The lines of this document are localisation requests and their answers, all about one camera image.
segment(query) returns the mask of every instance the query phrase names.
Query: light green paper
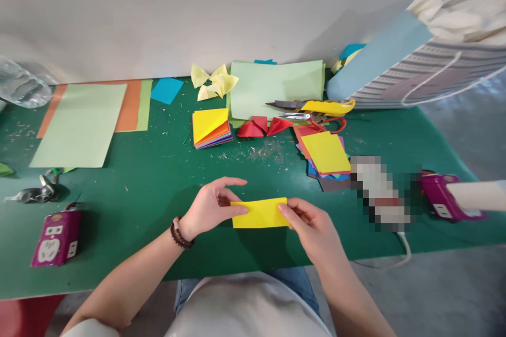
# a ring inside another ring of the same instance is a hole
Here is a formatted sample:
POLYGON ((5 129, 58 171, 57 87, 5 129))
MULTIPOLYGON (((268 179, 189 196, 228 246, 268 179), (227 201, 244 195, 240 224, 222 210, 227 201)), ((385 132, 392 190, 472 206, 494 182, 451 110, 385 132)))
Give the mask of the light green paper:
MULTIPOLYGON (((249 63, 249 64, 258 64, 258 63, 254 63, 254 62, 245 62, 245 61, 235 61, 235 62, 249 63)), ((319 97, 320 99, 323 99, 323 91, 324 91, 324 89, 325 89, 325 63, 322 64, 322 88, 321 88, 321 95, 319 97)), ((241 126, 244 125, 244 123, 247 120, 242 120, 242 119, 239 119, 239 118, 232 117, 232 109, 231 109, 231 106, 230 106, 230 93, 227 94, 226 102, 227 102, 227 108, 229 109, 229 120, 230 120, 230 123, 232 124, 232 128, 233 129, 240 128, 241 126)), ((297 124, 297 125, 307 124, 307 122, 305 122, 305 121, 294 121, 294 120, 292 120, 292 122, 295 122, 295 124, 297 124)))
POLYGON ((137 116, 137 130, 148 130, 149 105, 151 104, 151 85, 153 79, 144 79, 141 84, 141 94, 139 101, 139 115, 137 116))
POLYGON ((230 93, 233 118, 243 120, 267 116, 270 120, 279 109, 265 105, 274 100, 321 100, 323 61, 264 65, 232 62, 231 74, 239 78, 230 93))
POLYGON ((5 163, 0 162, 0 176, 14 174, 14 170, 7 166, 5 163))
POLYGON ((126 84, 69 84, 30 167, 102 167, 126 84))

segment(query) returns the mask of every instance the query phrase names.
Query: beaded bracelet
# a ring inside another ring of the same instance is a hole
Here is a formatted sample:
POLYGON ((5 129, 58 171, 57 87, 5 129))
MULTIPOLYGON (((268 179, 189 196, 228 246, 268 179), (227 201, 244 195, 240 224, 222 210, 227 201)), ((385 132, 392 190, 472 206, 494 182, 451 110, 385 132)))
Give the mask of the beaded bracelet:
POLYGON ((190 248, 195 245, 195 239, 192 241, 187 241, 182 236, 181 232, 179 231, 179 225, 178 222, 181 220, 181 216, 177 216, 173 221, 172 224, 170 224, 170 233, 172 234, 172 238, 174 241, 183 249, 190 250, 190 248))

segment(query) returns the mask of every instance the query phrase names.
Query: person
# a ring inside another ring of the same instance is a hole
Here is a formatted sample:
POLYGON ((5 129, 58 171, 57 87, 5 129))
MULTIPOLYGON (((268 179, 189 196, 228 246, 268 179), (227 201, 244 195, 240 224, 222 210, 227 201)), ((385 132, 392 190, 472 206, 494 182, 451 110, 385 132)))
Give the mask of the person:
MULTIPOLYGON (((64 337, 116 337, 193 241, 222 221, 247 214, 228 186, 243 179, 222 177, 203 186, 187 213, 173 226, 116 267, 91 293, 62 332, 64 337)), ((346 336, 395 336, 355 275, 328 214, 297 198, 279 211, 295 231, 315 266, 336 333, 346 336)), ((178 282, 176 319, 166 336, 275 335, 329 336, 302 267, 178 282)))

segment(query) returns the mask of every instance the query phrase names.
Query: red origami piece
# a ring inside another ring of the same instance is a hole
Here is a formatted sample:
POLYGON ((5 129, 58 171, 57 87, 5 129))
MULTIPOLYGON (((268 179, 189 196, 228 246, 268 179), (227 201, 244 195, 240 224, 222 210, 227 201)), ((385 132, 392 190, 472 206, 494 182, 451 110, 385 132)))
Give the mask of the red origami piece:
POLYGON ((294 123, 288 120, 283 120, 282 118, 273 117, 273 120, 270 122, 269 131, 267 132, 267 136, 277 134, 282 132, 283 130, 288 129, 294 123))
POLYGON ((267 133, 267 118, 265 116, 251 116, 253 122, 260 126, 267 133))
POLYGON ((253 121, 246 121, 237 132, 238 137, 263 137, 262 128, 253 121))
POLYGON ((266 117, 252 116, 251 118, 253 120, 248 120, 241 126, 241 129, 237 132, 238 137, 263 137, 263 131, 267 133, 267 136, 271 136, 288 129, 294 124, 291 121, 273 117, 273 120, 270 122, 270 128, 267 130, 266 117))

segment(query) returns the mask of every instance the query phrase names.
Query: white wall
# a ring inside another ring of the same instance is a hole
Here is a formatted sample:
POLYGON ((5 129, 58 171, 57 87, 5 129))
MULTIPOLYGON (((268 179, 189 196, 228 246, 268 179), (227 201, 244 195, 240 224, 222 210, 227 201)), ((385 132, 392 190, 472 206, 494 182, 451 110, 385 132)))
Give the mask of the white wall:
POLYGON ((0 54, 59 82, 332 60, 411 0, 0 0, 0 54))

